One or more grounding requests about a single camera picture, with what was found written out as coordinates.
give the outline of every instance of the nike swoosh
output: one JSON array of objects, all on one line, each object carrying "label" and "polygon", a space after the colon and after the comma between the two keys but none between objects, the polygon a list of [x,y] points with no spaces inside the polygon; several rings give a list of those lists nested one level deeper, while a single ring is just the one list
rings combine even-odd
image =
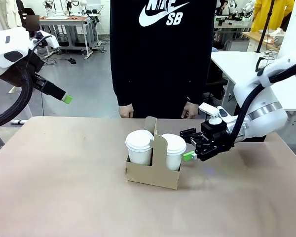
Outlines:
[{"label": "nike swoosh", "polygon": [[151,26],[152,24],[156,23],[157,21],[161,20],[163,17],[169,15],[170,13],[174,12],[175,10],[178,10],[180,7],[185,6],[186,4],[188,4],[189,2],[182,4],[180,6],[176,6],[176,7],[172,7],[169,11],[162,11],[156,15],[153,16],[147,16],[146,14],[146,7],[144,7],[144,9],[142,10],[142,12],[140,13],[139,16],[139,24],[143,27],[145,26]]}]

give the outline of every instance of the cable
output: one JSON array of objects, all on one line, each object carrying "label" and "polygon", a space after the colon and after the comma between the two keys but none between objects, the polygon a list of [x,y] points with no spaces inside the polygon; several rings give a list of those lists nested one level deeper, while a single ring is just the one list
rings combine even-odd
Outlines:
[{"label": "cable", "polygon": [[63,33],[63,32],[58,32],[58,33],[57,33],[57,36],[58,36],[58,37],[61,37],[61,38],[64,38],[64,41],[65,41],[65,42],[68,42],[68,37],[65,35],[65,33]]},{"label": "cable", "polygon": [[241,126],[243,124],[243,121],[245,120],[245,116],[247,115],[247,111],[248,111],[252,101],[263,90],[264,90],[264,87],[261,84],[259,84],[256,88],[253,89],[253,91],[251,91],[251,93],[248,95],[245,102],[243,103],[243,105],[241,107],[241,110],[240,110],[240,113],[238,115],[236,124],[233,127],[232,133],[230,135],[230,140],[229,140],[230,143],[229,144],[231,146],[233,146],[233,144],[236,141],[236,138],[237,138],[237,136],[238,136],[238,134],[240,132]]},{"label": "cable", "polygon": [[[267,44],[268,44],[268,37],[269,37],[269,34],[270,34],[270,24],[268,24],[268,29],[267,29],[266,47],[265,47],[266,50],[267,50]],[[267,66],[267,64],[268,64],[269,59],[270,59],[270,56],[268,56],[268,58],[267,58],[266,66]]]},{"label": "cable", "polygon": [[266,33],[266,29],[267,29],[268,24],[270,23],[270,18],[272,16],[274,3],[275,3],[275,0],[271,0],[270,10],[269,10],[269,13],[267,14],[267,19],[266,19],[266,22],[265,22],[265,25],[264,25],[264,28],[263,28],[262,36],[261,36],[261,39],[259,41],[259,45],[258,45],[258,48],[257,48],[257,51],[256,51],[257,53],[260,53],[262,43],[264,41],[264,36],[265,36],[265,33]]},{"label": "cable", "polygon": [[28,65],[29,65],[30,59],[31,59],[33,53],[35,52],[35,49],[39,46],[39,44],[40,44],[43,40],[45,40],[45,39],[47,39],[47,38],[50,38],[50,37],[51,37],[51,36],[44,36],[43,38],[41,38],[41,39],[36,43],[36,45],[34,46],[34,48],[33,48],[32,51],[31,51],[31,54],[30,54],[30,56],[29,56],[29,58],[28,58],[28,61],[26,62],[25,69],[28,68]]},{"label": "cable", "polygon": [[101,9],[100,9],[100,11],[99,11],[99,14],[101,13],[101,11],[102,11],[103,7],[104,7],[104,5],[102,5],[102,6],[101,6]]},{"label": "cable", "polygon": [[23,67],[13,67],[12,70],[15,70],[17,76],[21,78],[20,80],[22,82],[22,90],[16,102],[9,109],[0,114],[0,126],[11,121],[23,111],[23,109],[29,103],[33,92],[32,79],[28,71]]},{"label": "cable", "polygon": [[43,93],[40,92],[40,96],[41,96],[41,108],[43,110],[43,116],[45,116],[45,112],[44,112],[44,102],[43,102]]},{"label": "cable", "polygon": [[270,77],[269,80],[272,84],[274,84],[279,81],[290,78],[291,76],[294,76],[294,75],[296,75],[296,64],[291,66],[290,68],[286,69],[285,71],[280,72],[279,74]]},{"label": "cable", "polygon": [[235,98],[235,96],[232,96],[232,97],[228,100],[228,102],[230,102],[233,98]]},{"label": "cable", "polygon": [[87,12],[87,7],[86,6],[84,6],[84,8],[85,8],[85,13],[88,15],[88,17],[90,17],[90,19],[94,22],[94,19],[89,15],[89,13]]},{"label": "cable", "polygon": [[46,61],[44,61],[44,60],[42,60],[42,61],[44,62],[45,65],[56,65],[57,64],[56,60],[52,57],[47,58]]}]

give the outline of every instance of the white cup lid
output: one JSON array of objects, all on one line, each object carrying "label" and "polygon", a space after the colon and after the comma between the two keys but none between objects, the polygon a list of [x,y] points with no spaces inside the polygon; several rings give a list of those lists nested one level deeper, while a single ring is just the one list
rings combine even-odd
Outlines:
[{"label": "white cup lid", "polygon": [[147,130],[137,130],[128,134],[125,144],[128,149],[134,152],[146,152],[151,149],[150,140],[153,135]]},{"label": "white cup lid", "polygon": [[168,143],[168,156],[182,155],[186,151],[186,142],[182,137],[169,133],[163,134],[162,137]]}]

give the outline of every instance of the floor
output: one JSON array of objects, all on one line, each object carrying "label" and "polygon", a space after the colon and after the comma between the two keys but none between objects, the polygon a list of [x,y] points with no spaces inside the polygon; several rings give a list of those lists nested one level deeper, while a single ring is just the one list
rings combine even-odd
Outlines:
[{"label": "floor", "polygon": [[[65,116],[65,117],[91,117],[91,118],[118,118],[118,104],[112,88],[110,68],[110,47],[105,45],[106,52],[94,53],[88,60],[78,54],[54,55],[57,64],[45,65],[41,76],[55,83],[73,97],[67,105],[51,96],[41,95],[34,91],[29,106],[33,116]],[[73,58],[77,64],[70,64],[67,59]],[[12,86],[0,80],[0,113],[10,107],[16,100],[17,94],[7,94]],[[210,99],[208,103],[221,105],[221,101]],[[201,113],[198,119],[204,119]],[[27,119],[22,112],[16,119]],[[6,124],[3,127],[17,127]],[[0,130],[0,135],[8,140],[16,130]]]}]

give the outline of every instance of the beige tabletop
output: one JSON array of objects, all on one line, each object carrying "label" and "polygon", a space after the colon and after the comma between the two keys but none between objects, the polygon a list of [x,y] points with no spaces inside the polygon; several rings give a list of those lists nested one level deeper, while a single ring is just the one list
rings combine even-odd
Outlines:
[{"label": "beige tabletop", "polygon": [[0,237],[296,237],[296,156],[278,135],[183,163],[175,191],[126,181],[124,139],[143,126],[30,119],[0,150]]},{"label": "beige tabletop", "polygon": [[[262,34],[261,34],[260,32],[243,32],[242,34],[243,34],[244,36],[246,36],[246,37],[249,37],[250,39],[253,39],[253,40],[257,41],[257,42],[259,42],[260,39],[261,39],[261,37],[262,37]],[[266,42],[265,42],[265,40],[272,40],[272,39],[273,39],[272,36],[268,36],[268,37],[265,36],[262,44],[263,44],[264,46],[266,46]],[[276,52],[278,52],[278,51],[280,50],[280,48],[276,48],[276,47],[273,45],[273,43],[268,43],[268,44],[267,44],[267,49],[273,49],[273,50],[275,50]]]}]

